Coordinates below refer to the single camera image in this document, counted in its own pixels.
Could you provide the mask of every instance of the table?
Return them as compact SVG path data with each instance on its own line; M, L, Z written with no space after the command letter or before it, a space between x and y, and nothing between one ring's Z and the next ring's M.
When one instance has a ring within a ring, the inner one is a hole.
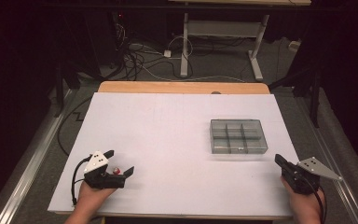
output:
M217 91L221 94L210 94ZM260 119L268 151L212 154L211 118ZM281 169L273 158L276 153L289 161L298 158L275 98L262 83L104 82L92 99L49 211L73 210L72 173L97 149L115 151L109 168L135 166L126 187L105 202L100 215L262 220L291 216Z
M240 5L264 5L264 6L309 6L310 0L171 0L174 2L210 3L210 4L240 4ZM248 51L249 60L253 68L255 79L263 80L260 66L257 62L257 52L260 49L264 32L266 31L269 15L264 15L261 22L238 22L238 21L191 21L188 13L185 13L183 31L183 50L181 61L181 77L187 77L188 66L188 36L189 35L214 35L234 37L255 37L255 47Z

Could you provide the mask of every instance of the person's left hand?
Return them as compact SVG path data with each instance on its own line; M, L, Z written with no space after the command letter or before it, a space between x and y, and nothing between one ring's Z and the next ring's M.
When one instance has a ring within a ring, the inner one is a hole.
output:
M83 181L75 210L65 223L88 223L103 202L115 191L116 189L93 189Z

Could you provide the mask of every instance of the white paper sheet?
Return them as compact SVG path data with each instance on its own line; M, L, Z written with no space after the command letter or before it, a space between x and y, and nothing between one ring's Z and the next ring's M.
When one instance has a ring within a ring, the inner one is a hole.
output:
M212 154L211 119L260 119L267 152ZM48 210L72 211L76 165L95 150L111 149L108 171L135 169L100 213L291 216L274 157L298 158L273 95L95 93Z

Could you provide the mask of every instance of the small round object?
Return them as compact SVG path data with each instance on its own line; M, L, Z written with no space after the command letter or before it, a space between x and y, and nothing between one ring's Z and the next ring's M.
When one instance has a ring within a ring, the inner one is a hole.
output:
M118 167L115 167L115 169L113 169L113 174L114 175L119 175L120 174L120 169L118 169Z

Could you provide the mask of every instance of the gray organizer box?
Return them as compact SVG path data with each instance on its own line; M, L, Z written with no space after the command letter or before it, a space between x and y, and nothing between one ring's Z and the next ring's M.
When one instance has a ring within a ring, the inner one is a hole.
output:
M258 119L212 119L213 154L264 154L268 147Z

